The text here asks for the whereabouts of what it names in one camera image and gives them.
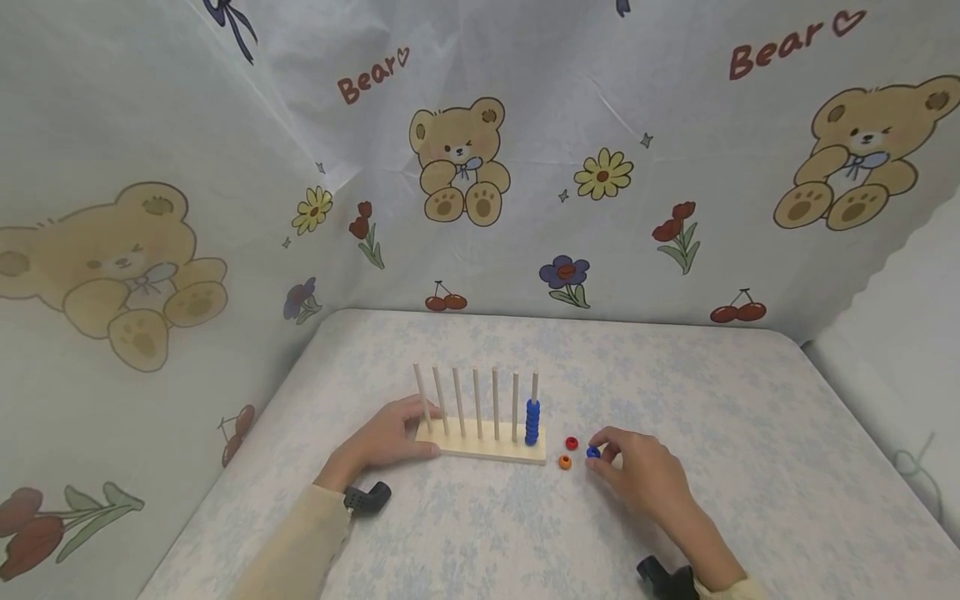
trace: green leaf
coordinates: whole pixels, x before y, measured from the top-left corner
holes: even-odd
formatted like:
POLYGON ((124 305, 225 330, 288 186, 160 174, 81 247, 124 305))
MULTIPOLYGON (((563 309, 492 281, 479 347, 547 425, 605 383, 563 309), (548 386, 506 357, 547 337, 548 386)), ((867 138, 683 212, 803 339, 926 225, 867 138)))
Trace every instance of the green leaf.
POLYGON ((683 233, 681 233, 681 236, 682 236, 682 238, 683 238, 682 242, 683 242, 684 248, 689 248, 689 247, 690 247, 690 240, 693 239, 693 230, 696 229, 696 228, 697 228, 697 224, 694 223, 694 224, 691 225, 690 227, 686 228, 686 231, 684 231, 683 233))
POLYGON ((376 247, 373 248, 373 258, 376 259, 376 266, 383 269, 383 258, 380 256, 380 242, 377 242, 376 247))
POLYGON ((657 248, 657 250, 659 250, 660 252, 663 252, 664 254, 670 256, 670 258, 673 258, 674 260, 676 260, 677 264, 680 265, 681 269, 686 268, 686 261, 684 260, 683 252, 680 252, 673 246, 660 246, 657 248))
POLYGON ((76 536, 73 537, 71 541, 66 543, 63 549, 57 555, 57 564, 62 563, 64 559, 66 559, 66 557, 73 554, 74 550, 84 545, 84 543, 87 540, 93 537, 93 534, 97 533, 104 527, 107 527, 113 521, 125 515, 126 513, 129 513, 130 511, 136 511, 136 510, 139 510, 139 509, 135 509, 133 506, 130 506, 130 505, 119 506, 118 508, 115 508, 108 513, 103 513, 102 515, 91 520, 89 523, 87 523, 84 526, 83 529, 80 530, 80 532, 77 533, 76 536))
POLYGON ((112 506, 130 507, 131 510, 134 511, 139 511, 144 507, 143 500, 124 492, 112 481, 107 481, 104 484, 104 498, 106 498, 107 502, 112 506))
POLYGON ((63 489, 63 497, 66 498, 67 505, 75 511, 89 511, 90 509, 104 508, 103 504, 83 492, 78 492, 73 486, 67 486, 63 489))
POLYGON ((553 300, 566 302, 567 304, 571 304, 573 306, 579 306, 579 304, 577 304, 577 301, 571 298, 567 292, 562 292, 560 290, 553 290, 552 292, 550 292, 550 298, 552 298, 553 300))
POLYGON ((367 257, 367 260, 373 264, 376 264, 376 262, 373 261, 373 254, 370 252, 370 248, 366 244, 357 244, 357 248, 363 251, 363 254, 367 257))
POLYGON ((581 308, 590 308, 590 305, 587 304, 587 290, 584 289, 584 284, 580 283, 577 287, 573 288, 573 298, 577 301, 577 306, 581 308))
POLYGON ((693 243, 693 246, 690 247, 690 252, 686 254, 686 268, 684 269, 684 275, 690 272, 690 267, 693 266, 693 257, 697 255, 697 251, 700 249, 700 240, 697 240, 693 243))
POLYGON ((300 316, 297 317, 297 324, 298 324, 298 325, 303 324, 304 321, 306 321, 307 319, 309 319, 310 317, 312 317, 312 316, 314 316, 314 315, 316 315, 316 314, 317 314, 317 311, 315 311, 315 310, 303 309, 303 310, 300 312, 300 316))

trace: stack of blue beads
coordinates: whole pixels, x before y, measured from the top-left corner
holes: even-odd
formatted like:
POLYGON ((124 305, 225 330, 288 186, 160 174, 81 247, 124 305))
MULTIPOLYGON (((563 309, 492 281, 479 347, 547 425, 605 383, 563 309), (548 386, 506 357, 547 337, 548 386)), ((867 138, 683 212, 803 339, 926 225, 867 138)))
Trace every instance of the stack of blue beads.
POLYGON ((527 445, 537 445, 540 436, 540 403, 527 400, 527 435, 523 441, 527 445))

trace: white fabric curtain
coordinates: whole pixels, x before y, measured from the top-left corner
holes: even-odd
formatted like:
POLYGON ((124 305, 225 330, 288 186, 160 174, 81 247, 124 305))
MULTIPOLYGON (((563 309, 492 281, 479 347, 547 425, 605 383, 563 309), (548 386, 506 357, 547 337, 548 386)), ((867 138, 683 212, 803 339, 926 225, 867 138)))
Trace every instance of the white fabric curtain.
POLYGON ((0 15, 5 598, 133 597, 332 310, 801 343, 960 180, 948 0, 0 15))

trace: teddy bear print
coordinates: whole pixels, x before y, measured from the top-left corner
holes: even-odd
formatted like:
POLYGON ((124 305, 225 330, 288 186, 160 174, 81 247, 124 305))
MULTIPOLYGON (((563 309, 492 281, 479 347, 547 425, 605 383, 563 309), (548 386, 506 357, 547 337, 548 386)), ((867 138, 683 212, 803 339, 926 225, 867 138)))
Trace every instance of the teddy bear print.
POLYGON ((510 173, 493 160, 502 124, 503 105, 495 98, 481 98, 470 108, 417 111, 410 123, 410 146, 420 158, 428 219, 448 223, 466 210, 484 228, 500 218, 503 194, 510 188, 510 173))
POLYGON ((167 359, 169 329, 227 305, 227 263, 194 258, 176 187, 148 181, 39 228, 0 228, 0 298, 39 298, 143 372, 167 359))
POLYGON ((796 187, 777 204, 774 221, 801 228, 826 218, 836 231, 877 216, 891 196, 917 183, 904 158, 923 146, 937 122, 960 103, 960 77, 920 85, 848 89, 830 98, 813 118, 817 143, 794 177, 796 187))

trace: table surface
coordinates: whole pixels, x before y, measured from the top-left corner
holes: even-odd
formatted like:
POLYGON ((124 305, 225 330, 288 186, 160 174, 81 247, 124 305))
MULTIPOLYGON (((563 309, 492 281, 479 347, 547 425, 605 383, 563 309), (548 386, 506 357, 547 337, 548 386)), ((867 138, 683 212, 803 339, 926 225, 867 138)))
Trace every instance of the table surface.
MULTIPOLYGON (((345 310, 328 318, 140 598, 219 598, 336 445, 412 363, 540 373, 545 467, 441 457, 369 473, 393 498, 355 519, 323 598, 642 598, 636 563, 682 557, 587 472, 564 438, 658 436, 774 598, 947 598, 960 551, 790 340, 771 331, 345 310)), ((462 376, 473 415, 472 378, 462 376)), ((511 377, 500 377, 501 419, 511 377)))

